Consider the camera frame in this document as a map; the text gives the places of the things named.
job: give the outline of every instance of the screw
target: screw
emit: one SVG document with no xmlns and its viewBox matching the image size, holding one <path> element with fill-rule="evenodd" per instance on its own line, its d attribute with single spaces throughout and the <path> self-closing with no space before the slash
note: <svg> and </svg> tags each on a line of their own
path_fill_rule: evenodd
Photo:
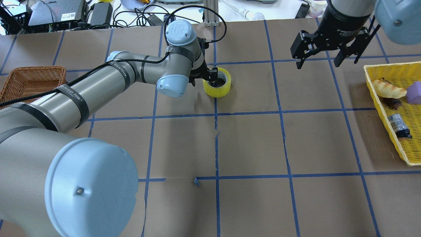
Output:
<svg viewBox="0 0 421 237">
<path fill-rule="evenodd" d="M 79 194 L 79 195 L 82 194 L 83 192 L 85 192 L 85 190 L 83 188 L 78 188 L 77 191 L 76 191 L 76 193 Z"/>
</svg>

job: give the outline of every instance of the black strap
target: black strap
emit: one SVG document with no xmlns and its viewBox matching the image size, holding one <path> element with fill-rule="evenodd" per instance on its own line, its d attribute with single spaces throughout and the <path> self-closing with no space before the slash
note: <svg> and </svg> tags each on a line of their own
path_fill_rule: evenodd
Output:
<svg viewBox="0 0 421 237">
<path fill-rule="evenodd" d="M 51 119 L 49 117 L 47 117 L 43 112 L 39 111 L 38 109 L 36 109 L 36 108 L 34 108 L 34 107 L 32 107 L 28 104 L 21 104 L 21 103 L 13 104 L 9 107 L 17 108 L 17 109 L 20 109 L 20 110 L 23 110 L 23 111 L 27 112 L 28 114 L 34 116 L 34 118 L 36 118 L 40 123 L 42 123 L 43 126 L 47 130 L 57 132 L 57 128 L 54 125 L 54 123 L 51 121 Z"/>
<path fill-rule="evenodd" d="M 184 57 L 188 58 L 193 65 L 193 62 L 195 61 L 195 55 L 188 49 L 180 47 L 180 46 L 167 46 L 167 52 L 174 53 L 174 54 L 180 54 Z"/>
<path fill-rule="evenodd" d="M 124 78 L 124 81 L 126 82 L 126 86 L 124 90 L 127 90 L 127 88 L 129 88 L 130 86 L 130 75 L 128 74 L 127 70 L 120 63 L 116 61 L 109 61 L 107 63 L 111 65 L 112 67 L 114 67 L 115 69 L 117 69 L 117 71 L 121 73 L 121 75 Z"/>
<path fill-rule="evenodd" d="M 79 121 L 79 125 L 76 127 L 78 128 L 80 125 L 86 122 L 89 118 L 89 108 L 88 108 L 88 105 L 86 104 L 86 101 L 83 99 L 83 97 L 79 93 L 77 93 L 74 89 L 72 89 L 70 86 L 66 84 L 57 87 L 57 89 L 61 93 L 69 97 L 71 100 L 73 100 L 73 102 L 79 109 L 80 121 Z"/>
<path fill-rule="evenodd" d="M 145 62 L 142 62 L 142 66 L 140 67 L 140 78 L 142 78 L 142 82 L 146 83 L 144 70 L 145 70 Z"/>
<path fill-rule="evenodd" d="M 31 128 L 37 128 L 37 127 L 21 126 L 21 127 L 15 127 L 15 128 L 10 129 L 10 130 L 7 130 L 6 132 L 0 133 L 0 144 L 2 142 L 4 142 L 6 139 L 8 139 L 9 137 L 15 135 L 16 133 L 22 132 L 22 131 L 25 131 L 25 130 L 28 130 L 28 129 L 31 129 Z"/>
</svg>

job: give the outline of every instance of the light blue joint cap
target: light blue joint cap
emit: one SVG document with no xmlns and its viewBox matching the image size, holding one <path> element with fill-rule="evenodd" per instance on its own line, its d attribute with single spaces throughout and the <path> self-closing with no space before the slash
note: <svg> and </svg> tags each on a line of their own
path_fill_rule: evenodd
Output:
<svg viewBox="0 0 421 237">
<path fill-rule="evenodd" d="M 186 92 L 189 79 L 184 75 L 167 75 L 161 77 L 157 82 L 157 90 L 170 97 L 181 97 Z"/>
<path fill-rule="evenodd" d="M 123 53 L 123 52 L 127 52 L 127 51 L 113 51 L 113 52 L 111 52 L 109 54 L 108 58 L 107 58 L 107 61 L 114 60 L 119 53 Z"/>
<path fill-rule="evenodd" d="M 378 0 L 374 11 L 392 42 L 402 45 L 421 42 L 420 0 Z"/>
<path fill-rule="evenodd" d="M 165 31 L 165 35 L 168 42 L 174 46 L 188 45 L 196 39 L 196 32 L 192 24 L 186 20 L 171 22 Z"/>
<path fill-rule="evenodd" d="M 93 138 L 65 145 L 45 179 L 45 205 L 63 237 L 115 237 L 128 223 L 139 188 L 136 165 L 122 148 Z"/>
</svg>

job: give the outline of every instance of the brown basket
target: brown basket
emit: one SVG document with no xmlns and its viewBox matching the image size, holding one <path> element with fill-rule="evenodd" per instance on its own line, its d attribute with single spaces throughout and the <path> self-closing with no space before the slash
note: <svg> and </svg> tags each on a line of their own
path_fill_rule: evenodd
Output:
<svg viewBox="0 0 421 237">
<path fill-rule="evenodd" d="M 66 83 L 66 69 L 60 66 L 13 69 L 0 92 L 0 102 L 50 91 Z M 36 99 L 25 100 L 30 103 Z"/>
</svg>

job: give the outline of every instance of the small bottle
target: small bottle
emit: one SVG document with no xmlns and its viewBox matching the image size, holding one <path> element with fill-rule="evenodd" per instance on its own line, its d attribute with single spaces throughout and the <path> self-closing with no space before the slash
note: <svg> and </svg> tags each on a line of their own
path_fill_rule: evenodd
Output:
<svg viewBox="0 0 421 237">
<path fill-rule="evenodd" d="M 412 135 L 410 134 L 408 126 L 406 126 L 405 122 L 402 120 L 402 116 L 400 114 L 393 114 L 387 119 L 392 126 L 393 131 L 395 132 L 398 140 L 408 140 L 412 139 Z"/>
</svg>

